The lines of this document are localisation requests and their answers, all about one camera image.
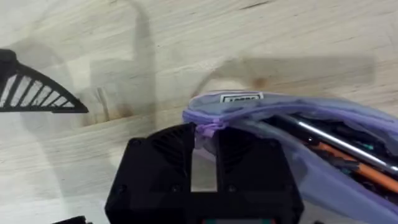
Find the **purple pouch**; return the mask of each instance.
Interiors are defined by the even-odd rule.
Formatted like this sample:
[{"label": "purple pouch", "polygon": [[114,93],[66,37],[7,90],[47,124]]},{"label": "purple pouch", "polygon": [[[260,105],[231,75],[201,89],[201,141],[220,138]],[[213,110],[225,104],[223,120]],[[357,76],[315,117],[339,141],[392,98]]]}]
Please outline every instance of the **purple pouch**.
[{"label": "purple pouch", "polygon": [[398,156],[398,119],[346,100],[298,97],[260,91],[215,91],[194,97],[183,112],[194,122],[197,147],[214,154],[206,139],[227,126],[275,138],[284,149],[302,197],[321,207],[367,223],[398,223],[398,207],[368,191],[318,157],[300,141],[260,120],[275,114],[301,113],[313,119],[335,119],[382,139]]}]

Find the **pen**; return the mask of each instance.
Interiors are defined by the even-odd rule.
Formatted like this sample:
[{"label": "pen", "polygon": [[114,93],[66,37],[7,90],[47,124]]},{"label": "pen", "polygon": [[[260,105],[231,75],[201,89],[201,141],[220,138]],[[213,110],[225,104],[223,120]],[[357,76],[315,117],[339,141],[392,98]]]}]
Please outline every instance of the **pen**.
[{"label": "pen", "polygon": [[384,170],[392,175],[397,175],[398,174],[398,167],[391,164],[390,162],[387,162],[384,159],[380,159],[368,152],[366,150],[361,149],[357,146],[354,146],[347,141],[344,141],[341,138],[338,138],[334,136],[333,134],[330,134],[324,130],[321,130],[320,128],[317,128],[313,125],[311,125],[308,122],[304,122],[300,119],[294,118],[293,116],[288,116],[288,115],[275,115],[277,119],[280,119],[286,123],[292,124],[294,126],[299,127],[300,129],[306,130],[307,132],[311,133],[312,135],[316,136],[317,138],[320,138],[322,141],[327,142],[328,144],[331,144],[338,149],[341,149],[342,151],[345,151],[358,159],[361,159],[369,164],[374,165],[375,167]]},{"label": "pen", "polygon": [[[357,161],[356,159],[352,158],[351,156],[349,156],[343,152],[340,152],[339,150],[337,150],[325,143],[322,143],[322,142],[320,142],[318,144],[318,146],[315,146],[314,148],[331,152],[334,156],[341,157],[345,160]],[[369,167],[368,165],[365,165],[360,162],[358,169],[355,172],[357,172],[358,174],[361,174],[362,176],[368,178],[369,180],[371,180],[373,182],[376,182],[376,183],[384,186],[385,188],[387,188],[395,193],[398,193],[398,182],[396,180],[383,174],[382,172],[379,172],[379,171],[373,169],[372,167]]]},{"label": "pen", "polygon": [[299,138],[300,140],[308,144],[310,149],[328,151],[336,157],[341,157],[345,160],[358,162],[358,169],[354,170],[355,172],[395,193],[398,193],[398,181],[394,180],[393,178],[390,178],[389,176],[383,174],[382,172],[373,169],[370,166],[367,166],[366,164],[363,164],[362,162],[357,161],[353,157],[335,149],[334,147],[331,147],[321,142],[318,136],[312,137],[314,135],[309,130],[303,129],[301,128],[301,126],[297,126],[295,123],[292,122],[294,120],[295,120],[294,118],[284,119],[283,117],[281,118],[281,116],[275,116],[271,119],[265,120],[265,122],[273,126],[277,126],[278,128],[287,131],[296,138]]}]

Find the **wooden surface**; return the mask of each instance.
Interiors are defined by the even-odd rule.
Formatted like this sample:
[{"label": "wooden surface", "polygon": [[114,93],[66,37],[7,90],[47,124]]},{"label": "wooden surface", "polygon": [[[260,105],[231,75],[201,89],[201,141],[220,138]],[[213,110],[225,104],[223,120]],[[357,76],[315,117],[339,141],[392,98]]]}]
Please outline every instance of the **wooden surface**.
[{"label": "wooden surface", "polygon": [[[396,0],[0,1],[0,47],[90,110],[0,114],[1,222],[106,223],[127,140],[179,123],[207,90],[336,96],[398,115],[397,10]],[[206,187],[211,164],[200,162]],[[349,222],[309,205],[305,218],[317,216]]]}]

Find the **white label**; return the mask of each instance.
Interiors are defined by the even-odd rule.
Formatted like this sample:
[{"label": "white label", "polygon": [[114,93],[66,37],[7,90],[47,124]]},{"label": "white label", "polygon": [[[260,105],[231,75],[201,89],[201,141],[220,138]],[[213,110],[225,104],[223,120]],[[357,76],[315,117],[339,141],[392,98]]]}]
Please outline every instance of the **white label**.
[{"label": "white label", "polygon": [[242,100],[260,100],[264,99],[262,93],[246,93],[246,94],[224,94],[220,97],[220,103],[229,103]]}]

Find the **metal rod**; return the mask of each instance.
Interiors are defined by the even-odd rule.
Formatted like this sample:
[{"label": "metal rod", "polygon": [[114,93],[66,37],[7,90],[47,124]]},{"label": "metal rod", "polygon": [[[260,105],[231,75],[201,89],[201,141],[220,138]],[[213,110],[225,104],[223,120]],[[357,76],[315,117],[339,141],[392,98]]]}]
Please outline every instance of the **metal rod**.
[{"label": "metal rod", "polygon": [[369,164],[372,164],[382,170],[385,170],[386,172],[390,173],[390,174],[394,174],[397,175],[398,174],[398,167],[390,164],[380,158],[377,158],[376,156],[367,153],[364,149],[358,148],[340,138],[335,137],[334,135],[323,131],[319,128],[314,127],[313,125],[304,122],[300,119],[291,117],[291,116],[287,116],[287,115],[277,115],[278,118],[283,119],[286,122],[290,122],[293,123],[297,126],[300,126],[301,128],[307,130],[308,132],[316,135],[316,137],[320,137],[322,138],[324,141],[326,141],[329,144],[332,144],[336,147],[338,147],[339,149],[348,152],[350,154],[352,154],[353,156],[356,156],[359,159],[362,159],[366,162],[368,162]]}]

